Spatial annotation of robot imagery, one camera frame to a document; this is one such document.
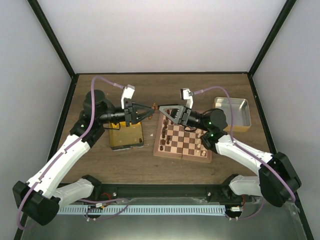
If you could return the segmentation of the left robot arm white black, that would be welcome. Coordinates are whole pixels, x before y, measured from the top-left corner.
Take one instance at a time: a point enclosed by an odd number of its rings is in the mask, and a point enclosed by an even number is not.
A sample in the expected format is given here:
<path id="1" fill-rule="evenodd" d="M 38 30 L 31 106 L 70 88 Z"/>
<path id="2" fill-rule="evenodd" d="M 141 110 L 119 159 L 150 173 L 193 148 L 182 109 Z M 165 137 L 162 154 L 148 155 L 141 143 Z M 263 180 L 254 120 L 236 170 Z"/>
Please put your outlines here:
<path id="1" fill-rule="evenodd" d="M 26 182 L 17 181 L 12 188 L 18 212 L 45 226 L 58 211 L 76 201 L 97 202 L 102 196 L 101 182 L 86 175 L 74 183 L 59 187 L 75 163 L 85 155 L 105 132 L 105 124 L 124 122 L 136 125 L 151 116 L 152 107 L 131 101 L 132 94 L 124 89 L 121 106 L 115 107 L 101 90 L 89 91 L 83 110 L 62 146 L 34 176 Z"/>

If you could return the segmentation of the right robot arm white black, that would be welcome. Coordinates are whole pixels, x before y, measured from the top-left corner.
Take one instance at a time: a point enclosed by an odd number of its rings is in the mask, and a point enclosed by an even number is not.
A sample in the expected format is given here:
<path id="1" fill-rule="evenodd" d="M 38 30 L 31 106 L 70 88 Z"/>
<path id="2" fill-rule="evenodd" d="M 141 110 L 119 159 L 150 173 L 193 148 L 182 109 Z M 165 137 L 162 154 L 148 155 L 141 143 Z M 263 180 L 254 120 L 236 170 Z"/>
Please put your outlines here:
<path id="1" fill-rule="evenodd" d="M 295 192 L 301 187 L 295 169 L 281 152 L 269 153 L 236 140 L 226 132 L 226 115 L 219 108 L 203 113 L 178 104 L 160 105 L 158 110 L 173 123 L 203 130 L 202 145 L 215 154 L 228 157 L 251 170 L 254 176 L 235 176 L 222 188 L 223 198 L 229 202 L 240 195 L 263 197 L 275 207 L 296 201 Z"/>

